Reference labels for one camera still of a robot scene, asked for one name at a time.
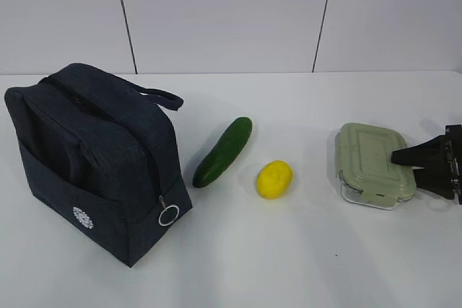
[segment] bag handle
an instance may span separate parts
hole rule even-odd
[[[142,86],[139,86],[138,84],[135,84],[133,82],[127,81],[126,79],[123,79],[119,76],[116,76],[118,79],[124,81],[127,85],[135,89],[137,92],[145,94],[145,97],[156,103],[159,104],[168,110],[172,111],[178,111],[178,108],[180,108],[183,105],[183,99],[181,99],[179,96],[174,95],[169,92],[165,92],[160,89],[154,89],[154,88],[144,88]]]

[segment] glass food container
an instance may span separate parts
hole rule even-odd
[[[412,167],[392,164],[393,151],[407,148],[396,131],[347,123],[336,137],[341,195],[352,203],[394,209],[416,191]]]

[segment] green lid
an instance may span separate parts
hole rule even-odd
[[[414,196],[412,167],[391,163],[392,152],[403,148],[407,148],[403,136],[387,128],[357,123],[341,128],[337,171],[344,183],[359,193],[357,201],[352,202],[392,208]]]

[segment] insulated bag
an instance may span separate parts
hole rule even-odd
[[[181,98],[76,63],[6,91],[32,194],[131,267],[185,212]]]

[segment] metal ring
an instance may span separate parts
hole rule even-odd
[[[168,211],[170,208],[174,208],[176,209],[176,215],[175,215],[175,218],[173,218],[171,221],[169,221],[168,223],[162,223],[162,221],[160,219],[162,219],[162,216],[164,215],[164,213],[166,211]],[[167,206],[166,208],[164,208],[164,210],[162,212],[160,212],[160,215],[159,215],[159,219],[157,220],[157,222],[159,223],[160,226],[169,226],[171,224],[173,224],[173,222],[178,218],[178,215],[180,214],[180,208],[177,206],[177,205],[170,205],[170,206]]]

